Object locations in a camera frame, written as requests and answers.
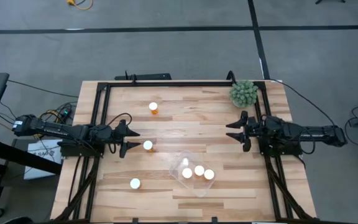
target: yellow cable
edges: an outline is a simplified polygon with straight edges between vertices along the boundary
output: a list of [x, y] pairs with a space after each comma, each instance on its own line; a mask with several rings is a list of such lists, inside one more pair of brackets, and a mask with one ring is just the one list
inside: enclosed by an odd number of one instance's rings
[[91, 4], [88, 7], [79, 7], [77, 4], [75, 4], [75, 0], [67, 0], [67, 4], [71, 4], [75, 6], [79, 10], [88, 10], [93, 6], [93, 0], [91, 0]]
[[12, 128], [10, 128], [10, 127], [6, 126], [5, 124], [2, 124], [1, 122], [0, 122], [0, 125], [4, 126], [4, 128], [6, 128], [6, 129], [8, 129], [8, 130], [12, 131]]

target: black metal frame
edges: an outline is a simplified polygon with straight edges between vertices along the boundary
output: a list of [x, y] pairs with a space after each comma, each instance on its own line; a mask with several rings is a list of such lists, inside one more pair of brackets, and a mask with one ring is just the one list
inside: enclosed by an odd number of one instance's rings
[[[91, 117], [91, 124], [96, 124], [96, 117], [97, 112], [99, 108], [99, 102], [101, 100], [101, 93], [104, 90], [105, 96], [103, 101], [103, 109], [101, 114], [101, 124], [106, 123], [107, 118], [107, 112], [108, 112], [108, 106], [109, 106], [109, 97], [110, 92], [113, 87], [135, 87], [135, 86], [232, 86], [233, 83], [236, 83], [236, 78], [234, 77], [234, 74], [230, 71], [227, 75], [226, 81], [221, 82], [170, 82], [170, 81], [163, 81], [163, 82], [155, 82], [155, 81], [141, 81], [138, 82], [136, 79], [136, 76], [132, 76], [131, 82], [117, 82], [117, 83], [98, 83], [97, 90], [96, 90], [96, 96], [93, 106], [93, 112]], [[254, 82], [255, 85], [259, 87], [262, 93], [262, 99], [264, 102], [264, 108], [265, 108], [265, 114], [271, 115], [270, 105], [269, 105], [269, 99], [267, 96], [266, 86], [265, 82], [259, 81]], [[262, 111], [260, 109], [260, 103], [259, 99], [257, 99], [257, 102], [255, 103], [255, 110], [258, 117], [258, 120], [260, 121], [262, 119]], [[312, 218], [309, 216], [305, 211], [297, 204], [296, 200], [291, 196], [291, 193], [287, 190], [287, 185], [285, 182], [285, 175], [283, 170], [283, 164], [281, 161], [280, 156], [277, 156], [275, 158], [278, 174], [274, 171], [272, 161], [269, 155], [263, 154], [263, 152], [260, 152], [261, 155], [263, 155], [265, 159], [265, 165], [266, 170], [268, 174], [268, 183], [270, 187], [270, 194], [272, 197], [272, 203], [273, 203], [273, 210], [276, 222], [286, 222], [286, 223], [338, 223], [338, 222], [323, 222], [318, 220], [317, 218]], [[93, 206], [93, 198], [94, 198], [94, 191], [96, 187], [96, 176], [98, 172], [99, 167], [99, 160], [100, 158], [95, 157], [94, 163], [92, 166], [91, 171], [89, 172], [87, 178], [86, 178], [86, 170], [89, 163], [89, 157], [86, 157], [84, 159], [83, 168], [81, 171], [80, 176], [80, 185], [78, 187], [77, 194], [73, 197], [73, 200], [69, 203], [69, 206], [63, 211], [63, 213], [56, 219], [56, 221], [60, 222], [70, 222], [68, 221], [68, 217], [70, 216], [70, 213], [72, 210], [74, 210], [73, 220], [72, 221], [81, 221], [81, 222], [90, 222], [91, 220], [91, 211]], [[280, 206], [278, 204], [278, 198], [277, 198], [277, 191], [275, 186], [280, 189], [280, 191], [283, 194], [284, 202], [285, 202], [285, 211], [287, 213], [286, 218], [281, 217], [280, 213]], [[80, 212], [80, 202], [83, 193], [85, 192], [86, 188], [89, 186], [89, 195], [88, 200], [86, 204], [86, 211], [85, 211], [85, 219], [78, 219], [78, 215]], [[295, 213], [298, 215], [300, 219], [294, 219], [292, 214], [292, 209], [294, 209]], [[217, 223], [218, 219], [216, 217], [213, 217], [213, 223]]]

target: clear plastic container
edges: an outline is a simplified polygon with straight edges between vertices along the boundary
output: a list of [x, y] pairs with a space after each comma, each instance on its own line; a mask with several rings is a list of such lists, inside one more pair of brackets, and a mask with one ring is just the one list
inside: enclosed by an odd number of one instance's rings
[[[216, 173], [214, 171], [215, 176], [211, 180], [207, 180], [203, 175], [197, 176], [194, 172], [194, 168], [198, 165], [203, 166], [204, 170], [211, 169], [193, 153], [184, 151], [179, 155], [178, 160], [172, 164], [169, 173], [185, 187], [190, 189], [197, 195], [197, 197], [204, 197], [208, 193], [208, 189], [211, 188], [213, 182], [215, 182]], [[193, 172], [193, 175], [189, 179], [182, 176], [182, 171], [185, 168], [190, 168]]]

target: wooden table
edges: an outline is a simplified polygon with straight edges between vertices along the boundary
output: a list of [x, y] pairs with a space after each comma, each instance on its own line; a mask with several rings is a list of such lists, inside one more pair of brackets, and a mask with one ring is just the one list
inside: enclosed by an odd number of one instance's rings
[[[90, 122], [97, 83], [83, 82], [75, 124]], [[266, 86], [272, 114], [291, 121], [283, 86], [272, 82], [266, 82]], [[129, 127], [141, 136], [129, 141], [151, 140], [155, 152], [145, 152], [138, 146], [120, 159], [118, 153], [106, 149], [99, 165], [91, 222], [131, 222], [132, 218], [140, 222], [210, 222], [211, 217], [218, 217], [220, 222], [274, 220], [265, 162], [256, 139], [251, 139], [250, 152], [243, 152], [237, 141], [225, 135], [238, 132], [225, 125], [237, 121], [242, 111], [230, 102], [230, 89], [113, 87], [107, 121], [120, 113], [130, 113], [133, 121]], [[158, 115], [148, 109], [152, 101], [158, 103]], [[247, 111], [255, 116], [254, 107]], [[216, 181], [203, 198], [193, 195], [169, 174], [172, 162], [184, 150], [202, 158], [216, 172]], [[71, 157], [63, 163], [51, 218], [67, 205], [76, 160]], [[303, 164], [293, 156], [282, 156], [282, 160], [289, 191], [306, 212], [315, 216]], [[142, 181], [141, 189], [130, 188], [132, 178]], [[87, 196], [83, 198], [80, 217], [84, 217]], [[278, 199], [285, 217], [279, 190]]]

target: green plant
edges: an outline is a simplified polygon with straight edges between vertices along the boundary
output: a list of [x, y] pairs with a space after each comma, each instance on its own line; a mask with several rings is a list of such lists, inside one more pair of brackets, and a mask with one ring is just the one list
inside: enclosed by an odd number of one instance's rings
[[230, 99], [236, 107], [246, 108], [256, 103], [257, 89], [251, 81], [237, 81], [230, 90]]

